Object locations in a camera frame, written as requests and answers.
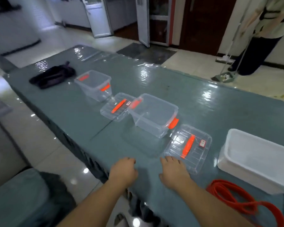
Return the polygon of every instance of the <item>coiled red belt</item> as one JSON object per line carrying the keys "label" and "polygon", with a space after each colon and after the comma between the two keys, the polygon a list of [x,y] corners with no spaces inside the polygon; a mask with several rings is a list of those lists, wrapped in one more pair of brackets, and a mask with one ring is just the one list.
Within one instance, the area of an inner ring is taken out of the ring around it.
{"label": "coiled red belt", "polygon": [[[277,226],[284,227],[284,215],[276,206],[269,202],[257,202],[249,193],[234,183],[226,180],[213,180],[206,190],[220,201],[242,214],[255,215],[258,212],[258,206],[265,206],[274,215]],[[231,191],[236,192],[246,199],[247,202],[238,202],[231,194]]]}

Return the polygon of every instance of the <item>white plastic bin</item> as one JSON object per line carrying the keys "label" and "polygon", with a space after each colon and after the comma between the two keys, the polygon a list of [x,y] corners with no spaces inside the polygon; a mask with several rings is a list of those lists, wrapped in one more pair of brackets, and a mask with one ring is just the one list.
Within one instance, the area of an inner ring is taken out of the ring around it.
{"label": "white plastic bin", "polygon": [[128,107],[135,97],[119,92],[113,96],[100,110],[100,114],[110,120],[120,122],[128,115]]}
{"label": "white plastic bin", "polygon": [[284,146],[230,129],[218,167],[268,194],[284,193]]}
{"label": "white plastic bin", "polygon": [[75,83],[81,87],[87,96],[99,102],[112,94],[110,81],[110,76],[95,70],[90,70],[75,79]]}
{"label": "white plastic bin", "polygon": [[203,166],[211,141],[212,138],[207,133],[182,124],[172,135],[164,154],[182,160],[191,174],[197,174]]}
{"label": "white plastic bin", "polygon": [[177,123],[178,107],[149,94],[140,95],[128,108],[136,126],[158,138],[166,135]]}

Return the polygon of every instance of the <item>transparent plastic lid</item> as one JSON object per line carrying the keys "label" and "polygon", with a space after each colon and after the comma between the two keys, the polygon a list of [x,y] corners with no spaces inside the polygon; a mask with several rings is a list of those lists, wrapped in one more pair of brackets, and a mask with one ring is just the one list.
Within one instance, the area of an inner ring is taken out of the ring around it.
{"label": "transparent plastic lid", "polygon": [[75,79],[75,82],[81,86],[91,89],[102,89],[111,81],[111,77],[95,70],[90,70]]}
{"label": "transparent plastic lid", "polygon": [[130,106],[128,112],[133,117],[147,121],[152,126],[169,126],[178,114],[178,107],[149,94],[140,95]]}
{"label": "transparent plastic lid", "polygon": [[111,97],[111,99],[101,108],[100,113],[110,120],[119,122],[128,114],[127,109],[134,100],[135,97],[120,92]]}
{"label": "transparent plastic lid", "polygon": [[182,124],[172,135],[164,154],[182,160],[191,174],[197,174],[203,166],[211,141],[207,133]]}

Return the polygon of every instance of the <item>white door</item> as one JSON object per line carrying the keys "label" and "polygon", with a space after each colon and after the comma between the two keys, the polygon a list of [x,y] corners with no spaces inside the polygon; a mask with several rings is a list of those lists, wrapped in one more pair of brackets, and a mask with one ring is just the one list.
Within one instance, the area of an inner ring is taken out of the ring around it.
{"label": "white door", "polygon": [[83,3],[94,37],[110,36],[111,30],[102,0],[83,0]]}
{"label": "white door", "polygon": [[136,0],[139,41],[149,48],[149,1]]}

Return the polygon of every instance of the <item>green tablecloth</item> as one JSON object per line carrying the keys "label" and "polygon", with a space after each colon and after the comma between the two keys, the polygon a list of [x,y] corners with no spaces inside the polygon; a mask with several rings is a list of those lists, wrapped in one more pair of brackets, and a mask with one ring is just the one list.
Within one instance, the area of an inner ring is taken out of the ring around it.
{"label": "green tablecloth", "polygon": [[[95,52],[96,55],[82,61]],[[139,178],[131,190],[172,226],[198,226],[198,222],[181,198],[159,180],[158,174],[162,171],[159,157],[164,156],[169,136],[158,139],[135,127],[130,115],[121,122],[108,120],[99,112],[105,102],[87,98],[73,80],[46,90],[28,82],[46,68],[65,61],[71,62],[77,75],[94,69],[111,76],[113,95],[124,92],[137,97],[148,93],[177,105],[178,126],[189,124],[213,139],[203,168],[198,175],[192,176],[198,185],[205,188],[213,179],[226,179],[246,189],[255,199],[272,202],[284,212],[284,195],[268,195],[216,166],[220,148],[231,128],[284,145],[283,101],[123,55],[100,53],[86,46],[68,49],[5,77],[24,102],[79,159],[90,157],[107,171],[119,158],[136,158]],[[260,208],[257,218],[264,226],[275,225],[274,217],[264,208]]]}

